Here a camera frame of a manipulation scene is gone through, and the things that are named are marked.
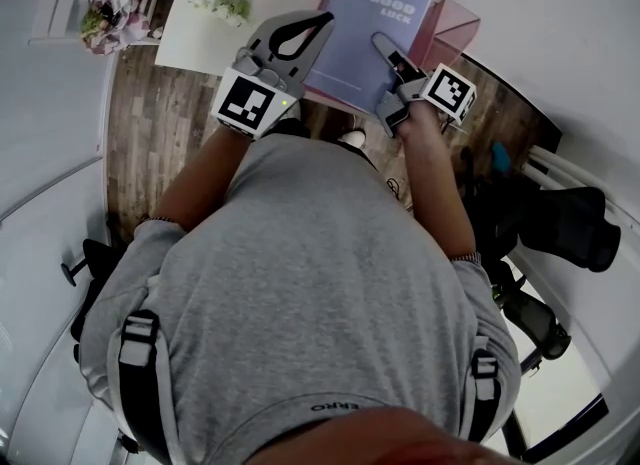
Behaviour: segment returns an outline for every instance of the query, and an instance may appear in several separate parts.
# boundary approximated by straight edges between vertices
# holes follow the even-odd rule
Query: black strap
[[[162,429],[156,337],[160,324],[150,310],[139,310],[125,321],[118,367],[120,399],[127,424],[142,448],[163,465],[171,465]]]
[[[482,442],[491,424],[496,418],[500,404],[501,387],[498,381],[498,361],[484,349],[479,349],[473,355],[471,370],[476,380],[476,400],[473,407],[473,420],[469,431],[471,442]],[[480,382],[493,382],[493,395],[488,399],[479,397]]]
[[[305,52],[307,47],[309,47],[311,42],[313,42],[318,33],[322,31],[322,28],[329,24],[333,19],[333,14],[325,12],[323,14],[317,15],[316,17],[311,17],[310,19],[292,22],[291,24],[280,26],[271,34],[271,37],[269,38],[269,50],[271,51],[271,54],[279,60],[283,61],[297,60],[298,58],[300,58],[302,53]],[[280,46],[282,46],[282,44],[302,35],[307,30],[309,30],[310,33],[306,36],[304,42],[296,50],[295,53],[281,54],[279,52]]]

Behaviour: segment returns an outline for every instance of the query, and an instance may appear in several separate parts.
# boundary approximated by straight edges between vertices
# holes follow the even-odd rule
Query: blue book
[[[308,88],[374,113],[395,74],[371,37],[385,33],[403,52],[413,44],[431,0],[328,0],[335,29],[305,79]]]

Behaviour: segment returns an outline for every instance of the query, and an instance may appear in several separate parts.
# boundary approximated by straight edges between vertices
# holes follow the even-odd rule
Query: shoulder strap
[[[477,349],[471,362],[475,381],[476,399],[469,440],[482,442],[496,418],[500,404],[501,387],[498,381],[498,361],[485,349]]]
[[[119,344],[117,364],[108,367],[117,374],[116,381],[109,381],[112,396],[118,398],[113,403],[116,417],[162,465],[184,464],[173,410],[167,343],[158,316],[150,310],[136,311],[114,337],[120,340],[114,343]]]

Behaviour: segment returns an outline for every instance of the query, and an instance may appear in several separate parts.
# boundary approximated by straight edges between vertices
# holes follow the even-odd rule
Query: hand
[[[409,136],[436,130],[440,134],[440,119],[433,104],[416,101],[409,105],[409,118],[398,125],[396,134],[405,141]]]

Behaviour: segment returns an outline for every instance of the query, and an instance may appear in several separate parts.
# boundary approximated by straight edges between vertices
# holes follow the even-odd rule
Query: floor
[[[168,9],[159,5],[158,19]],[[152,28],[158,24],[154,21]],[[219,125],[209,116],[219,78],[157,67],[156,51],[147,46],[129,48],[120,54],[115,73],[107,192],[111,218],[125,241]],[[493,141],[502,142],[515,169],[534,144],[555,151],[560,131],[518,93],[468,58],[459,58],[453,68],[478,87],[478,100],[464,124],[468,134],[452,128],[445,133],[457,172],[462,171],[459,156],[465,146],[474,153],[476,173],[484,175],[490,173]],[[379,123],[309,101],[303,104],[303,121],[315,139],[332,140],[348,130],[364,130],[364,152],[385,178],[397,181],[400,199],[410,206],[402,149]]]

